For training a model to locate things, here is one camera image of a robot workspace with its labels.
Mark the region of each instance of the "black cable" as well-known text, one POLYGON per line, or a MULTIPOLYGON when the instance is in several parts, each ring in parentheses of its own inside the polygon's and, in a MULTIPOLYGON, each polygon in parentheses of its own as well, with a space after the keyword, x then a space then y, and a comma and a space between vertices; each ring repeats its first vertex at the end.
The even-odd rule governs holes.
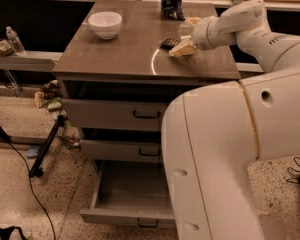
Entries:
POLYGON ((53 223, 52 223, 52 220, 48 214, 48 211, 46 210, 46 208, 44 208, 44 206, 42 205, 42 203, 40 202, 40 200, 38 199, 38 197, 36 196, 36 194, 34 193, 33 191, 33 187, 32 187, 32 182, 31 182, 31 179, 29 177, 29 173, 30 173, 30 168, 29 168, 29 165, 26 161, 26 159, 24 159, 24 157, 21 155, 21 153, 10 143, 10 142, 7 142, 7 144, 10 145, 11 148, 13 148, 17 154, 22 158, 22 160, 25 162, 26 164, 26 167, 27 167, 27 170, 28 170, 28 179, 29 179, 29 184, 30 184, 30 189, 31 189, 31 193, 32 195, 34 196, 34 198, 37 200, 38 204, 41 206, 42 210, 44 211, 44 213, 46 214, 49 222, 50 222, 50 225, 51 225, 51 228, 52 228, 52 232, 53 232, 53 239, 56 240, 56 233, 55 233, 55 230, 54 230, 54 226, 53 226, 53 223))

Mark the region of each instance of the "desk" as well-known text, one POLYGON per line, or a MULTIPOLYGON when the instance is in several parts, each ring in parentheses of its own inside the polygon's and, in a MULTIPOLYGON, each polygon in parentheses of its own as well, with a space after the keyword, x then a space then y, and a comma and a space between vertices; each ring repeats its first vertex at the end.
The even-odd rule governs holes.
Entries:
MULTIPOLYGON (((209 4, 183 10, 192 17, 215 15, 209 4)), ((175 226, 161 156, 165 109, 187 90, 239 79, 229 47, 184 58, 158 49, 191 31, 164 17, 158 2, 98 1, 53 69, 83 153, 96 169, 91 206, 81 211, 86 222, 175 226), (114 39, 100 39, 87 25, 98 11, 123 16, 114 39)))

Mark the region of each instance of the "black metal stand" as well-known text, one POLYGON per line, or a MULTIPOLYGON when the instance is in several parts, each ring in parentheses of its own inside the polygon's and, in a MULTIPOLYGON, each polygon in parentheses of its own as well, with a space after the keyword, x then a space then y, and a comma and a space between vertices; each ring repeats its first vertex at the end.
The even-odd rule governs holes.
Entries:
POLYGON ((9 136, 3 128, 0 126, 0 142, 2 143, 9 143, 9 144, 24 144, 24 145, 33 145, 37 144, 40 147, 38 151, 38 156, 36 158, 36 161, 34 162, 30 172, 29 177, 33 178, 34 176, 40 177, 42 176, 42 168, 40 168, 40 165, 47 154, 47 151, 49 150, 49 147, 51 145, 51 142, 53 138, 55 137, 56 133, 58 132, 58 129, 60 126, 63 126, 64 124, 64 116, 59 115, 56 123, 54 124, 48 138, 42 143, 41 139, 37 139, 38 142, 35 143, 35 138, 14 138, 12 136, 9 136))

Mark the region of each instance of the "white bowl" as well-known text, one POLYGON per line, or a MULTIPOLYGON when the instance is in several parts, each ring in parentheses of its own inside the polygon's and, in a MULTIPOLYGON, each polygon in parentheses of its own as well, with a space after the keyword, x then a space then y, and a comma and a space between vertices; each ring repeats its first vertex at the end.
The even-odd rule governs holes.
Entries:
POLYGON ((98 12, 88 19, 90 28, 102 39, 112 39, 120 31, 122 17, 115 12, 98 12))

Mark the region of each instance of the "brown tabletop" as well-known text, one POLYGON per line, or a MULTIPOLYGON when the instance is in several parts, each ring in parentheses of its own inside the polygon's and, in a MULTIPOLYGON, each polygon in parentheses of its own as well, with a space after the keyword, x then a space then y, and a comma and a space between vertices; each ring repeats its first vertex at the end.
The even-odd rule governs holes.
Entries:
MULTIPOLYGON (((186 17, 215 15, 210 4, 184 3, 186 17)), ((97 1, 54 68, 56 75, 88 74, 124 79, 239 79, 229 47, 198 50, 195 55, 171 57, 159 44, 167 38, 190 35, 186 22, 161 14, 160 3, 145 1, 97 1), (87 24, 99 11, 118 12, 123 17, 118 36, 102 40, 87 24)))

